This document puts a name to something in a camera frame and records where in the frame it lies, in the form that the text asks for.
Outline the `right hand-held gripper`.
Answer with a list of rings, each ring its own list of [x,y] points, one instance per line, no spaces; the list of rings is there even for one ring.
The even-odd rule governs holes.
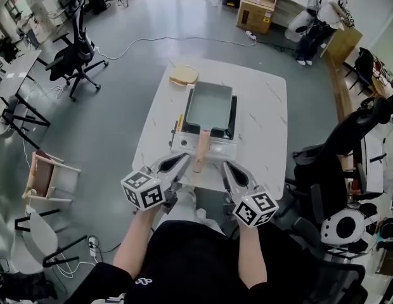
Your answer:
[[[233,216],[247,227],[258,227],[270,221],[278,204],[269,190],[258,185],[254,176],[235,161],[224,161],[221,175],[225,190],[235,204]]]

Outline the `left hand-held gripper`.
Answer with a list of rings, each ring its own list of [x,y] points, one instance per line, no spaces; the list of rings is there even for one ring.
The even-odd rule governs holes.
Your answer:
[[[189,165],[189,154],[170,153],[149,167],[132,171],[120,183],[127,200],[138,210],[161,205],[163,212],[168,214],[177,202],[179,180]]]

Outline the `portable gas stove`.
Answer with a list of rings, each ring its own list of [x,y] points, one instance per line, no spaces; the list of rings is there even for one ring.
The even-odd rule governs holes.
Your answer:
[[[191,98],[194,88],[191,87],[185,113],[181,114],[172,130],[172,140],[169,142],[172,152],[187,152],[194,156],[197,151],[200,126],[187,121]],[[238,97],[232,95],[228,128],[221,130],[214,128],[210,132],[209,147],[205,157],[210,160],[234,160],[236,158],[237,141],[235,139]]]

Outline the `rectangular pan with wooden handle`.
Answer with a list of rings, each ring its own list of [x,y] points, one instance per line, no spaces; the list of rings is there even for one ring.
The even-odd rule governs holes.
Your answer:
[[[212,129],[228,128],[232,95],[233,88],[222,84],[198,81],[193,88],[186,121],[200,128],[193,166],[195,173],[202,171]]]

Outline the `person's left forearm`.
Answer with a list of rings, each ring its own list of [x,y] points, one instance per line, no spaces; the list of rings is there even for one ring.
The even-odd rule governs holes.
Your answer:
[[[113,266],[130,274],[134,279],[141,272],[151,228],[160,206],[138,211],[113,259]]]

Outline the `person's right forearm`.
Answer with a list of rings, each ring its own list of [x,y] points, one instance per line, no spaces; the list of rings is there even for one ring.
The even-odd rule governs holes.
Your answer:
[[[262,256],[259,233],[256,227],[247,227],[238,221],[239,254],[238,273],[243,283],[251,289],[257,284],[267,282],[267,270]]]

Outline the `person's light trousers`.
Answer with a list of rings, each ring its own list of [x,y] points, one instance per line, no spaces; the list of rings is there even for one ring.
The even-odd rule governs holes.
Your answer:
[[[176,204],[168,214],[164,213],[162,215],[157,227],[165,222],[174,221],[197,223],[224,235],[219,224],[215,220],[207,218],[207,213],[203,208],[197,209],[197,196],[191,186],[182,187],[177,192]]]

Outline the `white marble table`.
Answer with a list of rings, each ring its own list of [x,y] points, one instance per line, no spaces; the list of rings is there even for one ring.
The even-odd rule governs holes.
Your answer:
[[[171,131],[185,111],[190,89],[173,83],[169,76],[182,65],[195,69],[201,81],[233,88],[239,106],[235,161],[275,200],[282,199],[288,135],[286,81],[220,61],[180,57],[168,63],[143,126],[132,169],[151,165],[171,151]]]

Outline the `black high-back office chair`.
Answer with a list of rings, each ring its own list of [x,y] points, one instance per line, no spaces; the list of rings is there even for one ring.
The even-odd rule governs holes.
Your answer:
[[[294,176],[302,216],[315,225],[341,211],[347,204],[347,188],[336,147],[329,143],[292,153]]]
[[[373,107],[360,108],[344,118],[321,149],[321,156],[348,155],[378,124],[389,121],[391,107],[384,97],[374,99]]]

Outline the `person's black shirt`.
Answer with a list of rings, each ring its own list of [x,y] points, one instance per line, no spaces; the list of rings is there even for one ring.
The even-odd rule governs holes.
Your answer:
[[[258,235],[267,281],[251,288],[238,274],[238,240],[177,220],[155,230],[139,275],[98,263],[65,304],[302,304],[314,272],[301,247],[271,223]]]

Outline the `white black round shell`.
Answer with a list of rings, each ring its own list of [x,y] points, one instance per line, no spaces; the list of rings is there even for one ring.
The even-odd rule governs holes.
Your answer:
[[[285,30],[285,37],[292,42],[299,42],[306,32],[314,25],[316,12],[305,9],[299,13]]]
[[[368,217],[358,209],[345,208],[322,223],[321,242],[329,246],[355,243],[366,235],[366,227],[378,219],[378,213]]]

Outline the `small wooden chair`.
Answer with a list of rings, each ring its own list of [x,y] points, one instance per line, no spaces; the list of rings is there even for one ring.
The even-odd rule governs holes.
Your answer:
[[[57,193],[73,194],[81,170],[64,164],[60,158],[37,150],[32,153],[29,177],[24,200],[43,200],[57,203],[72,203],[71,198],[61,198]]]

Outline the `white side desk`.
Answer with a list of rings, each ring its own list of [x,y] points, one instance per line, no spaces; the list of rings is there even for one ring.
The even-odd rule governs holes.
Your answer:
[[[362,164],[367,193],[383,193],[384,160],[387,156],[381,139],[371,133],[361,140]]]

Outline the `grey chair black legs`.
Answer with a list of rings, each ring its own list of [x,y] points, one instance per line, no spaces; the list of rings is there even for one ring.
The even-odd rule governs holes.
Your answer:
[[[14,129],[10,122],[16,113],[18,99],[15,96],[0,97],[0,137],[6,139],[12,135]]]
[[[60,246],[57,233],[44,219],[59,212],[59,209],[54,209],[39,213],[27,205],[25,216],[15,220],[10,257],[17,272],[25,275],[38,274],[46,268],[79,260],[78,256],[63,258],[62,255],[73,246],[86,241],[87,236]]]

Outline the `wooden cabinet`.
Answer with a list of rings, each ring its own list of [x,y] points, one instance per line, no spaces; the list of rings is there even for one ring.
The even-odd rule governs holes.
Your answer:
[[[362,38],[363,34],[354,27],[340,28],[330,37],[320,57],[327,54],[335,65],[343,65]]]

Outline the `white desk black legs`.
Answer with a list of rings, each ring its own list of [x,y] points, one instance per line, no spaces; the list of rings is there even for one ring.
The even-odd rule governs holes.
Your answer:
[[[41,50],[31,51],[22,55],[7,67],[0,82],[0,97],[15,96],[18,99],[16,113],[11,119],[10,125],[25,141],[32,145],[35,149],[40,147],[33,142],[25,133],[25,123],[41,125],[43,127],[50,126],[47,120],[39,111],[29,102],[28,97],[21,95],[20,89],[25,79],[29,78],[34,63],[37,61]]]

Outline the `black backpack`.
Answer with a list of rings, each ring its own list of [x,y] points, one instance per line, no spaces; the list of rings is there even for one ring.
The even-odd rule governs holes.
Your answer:
[[[54,284],[44,272],[25,275],[20,272],[0,274],[0,300],[39,301],[58,299]]]

